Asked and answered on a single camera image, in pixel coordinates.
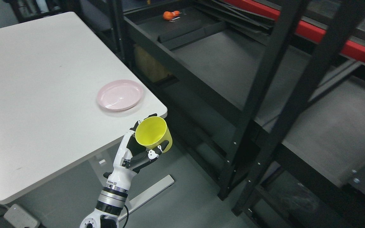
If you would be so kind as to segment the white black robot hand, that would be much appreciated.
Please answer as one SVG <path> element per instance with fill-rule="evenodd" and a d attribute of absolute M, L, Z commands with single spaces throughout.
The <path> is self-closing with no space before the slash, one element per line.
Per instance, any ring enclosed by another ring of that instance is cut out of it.
<path fill-rule="evenodd" d="M 162 146 L 167 146 L 168 141 L 154 149 L 148 149 L 136 141 L 135 132 L 141 121 L 137 121 L 124 135 L 113 162 L 113 171 L 105 173 L 106 187 L 119 187 L 128 191 L 136 174 L 164 154 Z"/>

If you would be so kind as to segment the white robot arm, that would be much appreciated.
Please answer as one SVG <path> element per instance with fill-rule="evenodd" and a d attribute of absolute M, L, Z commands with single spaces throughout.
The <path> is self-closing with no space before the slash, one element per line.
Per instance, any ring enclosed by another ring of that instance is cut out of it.
<path fill-rule="evenodd" d="M 81 222 L 80 228 L 119 228 L 119 217 L 126 209 L 126 226 L 130 211 L 126 206 L 127 190 L 119 187 L 104 187 L 100 192 L 97 204 Z"/>

